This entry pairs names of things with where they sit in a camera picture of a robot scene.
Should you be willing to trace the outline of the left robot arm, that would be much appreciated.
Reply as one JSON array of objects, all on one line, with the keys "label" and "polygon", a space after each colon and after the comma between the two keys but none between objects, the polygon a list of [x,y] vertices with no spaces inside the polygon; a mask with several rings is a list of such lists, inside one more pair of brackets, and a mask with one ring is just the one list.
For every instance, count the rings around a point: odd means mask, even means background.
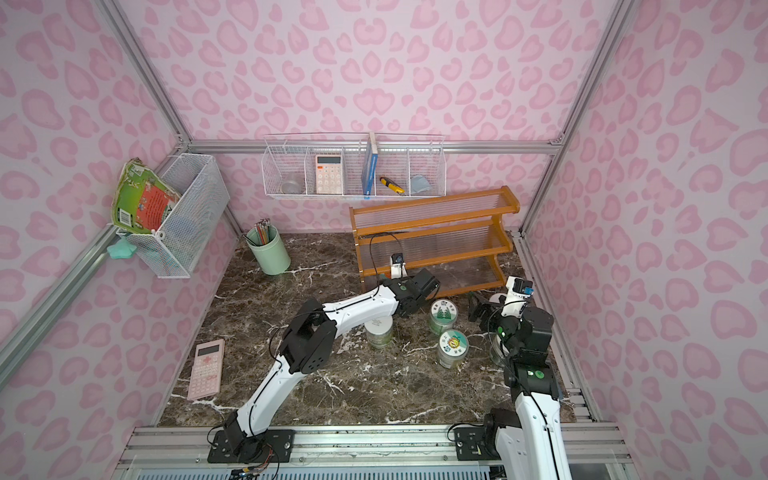
[{"label": "left robot arm", "polygon": [[267,448],[266,432],[288,395],[330,359],[335,339],[370,321],[408,317],[435,297],[440,282],[428,270],[381,280],[376,288],[345,300],[309,298],[283,332],[274,363],[251,397],[223,423],[223,434],[240,462]]}]

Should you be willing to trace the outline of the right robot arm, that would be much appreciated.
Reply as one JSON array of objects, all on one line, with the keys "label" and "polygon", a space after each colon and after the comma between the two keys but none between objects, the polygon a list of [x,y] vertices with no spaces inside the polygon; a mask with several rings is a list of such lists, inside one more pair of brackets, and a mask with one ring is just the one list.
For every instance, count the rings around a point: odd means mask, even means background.
[{"label": "right robot arm", "polygon": [[469,320],[497,335],[514,403],[485,415],[481,445],[509,479],[570,479],[560,389],[548,362],[553,316],[524,300],[492,302],[473,293]]}]

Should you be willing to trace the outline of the white label jar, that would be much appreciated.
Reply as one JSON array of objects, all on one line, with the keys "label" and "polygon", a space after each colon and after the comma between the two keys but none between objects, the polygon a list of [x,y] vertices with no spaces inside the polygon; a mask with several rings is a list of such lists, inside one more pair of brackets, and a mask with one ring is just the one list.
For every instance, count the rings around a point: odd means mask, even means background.
[{"label": "white label jar", "polygon": [[492,362],[500,368],[505,368],[508,364],[507,357],[509,352],[497,334],[491,336],[490,345],[490,358]]}]

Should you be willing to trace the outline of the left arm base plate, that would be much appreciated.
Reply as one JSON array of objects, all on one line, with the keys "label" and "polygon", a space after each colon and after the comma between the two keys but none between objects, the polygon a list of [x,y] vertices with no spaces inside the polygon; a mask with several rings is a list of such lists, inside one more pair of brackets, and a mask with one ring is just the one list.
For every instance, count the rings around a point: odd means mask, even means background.
[{"label": "left arm base plate", "polygon": [[255,437],[229,435],[218,431],[211,441],[207,456],[209,464],[260,465],[267,461],[288,462],[291,458],[295,431],[266,430]]}]

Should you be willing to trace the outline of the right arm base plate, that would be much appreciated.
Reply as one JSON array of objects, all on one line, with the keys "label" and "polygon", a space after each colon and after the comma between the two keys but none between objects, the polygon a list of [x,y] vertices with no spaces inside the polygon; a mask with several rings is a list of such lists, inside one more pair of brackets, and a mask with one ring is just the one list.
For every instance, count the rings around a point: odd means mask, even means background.
[{"label": "right arm base plate", "polygon": [[500,457],[486,437],[482,426],[461,424],[451,430],[448,438],[453,442],[459,461],[499,460]]}]

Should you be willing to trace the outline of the green label jar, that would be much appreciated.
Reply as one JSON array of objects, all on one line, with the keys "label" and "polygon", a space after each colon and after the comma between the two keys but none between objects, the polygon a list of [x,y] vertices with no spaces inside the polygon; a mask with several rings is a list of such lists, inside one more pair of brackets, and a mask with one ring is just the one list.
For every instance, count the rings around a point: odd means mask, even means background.
[{"label": "green label jar", "polygon": [[436,334],[441,335],[447,330],[451,330],[458,318],[458,308],[450,300],[435,300],[430,307],[429,328]]},{"label": "green label jar", "polygon": [[386,348],[393,339],[393,318],[379,317],[364,324],[366,338],[372,348]]}]

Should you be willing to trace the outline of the sunflower label jar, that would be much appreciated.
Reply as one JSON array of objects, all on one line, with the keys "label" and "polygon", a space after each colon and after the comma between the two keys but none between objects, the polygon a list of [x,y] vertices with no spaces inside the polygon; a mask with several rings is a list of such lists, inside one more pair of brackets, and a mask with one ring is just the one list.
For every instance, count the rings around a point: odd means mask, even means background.
[{"label": "sunflower label jar", "polygon": [[457,367],[469,352],[469,341],[458,330],[446,330],[438,340],[438,364],[446,369]]}]

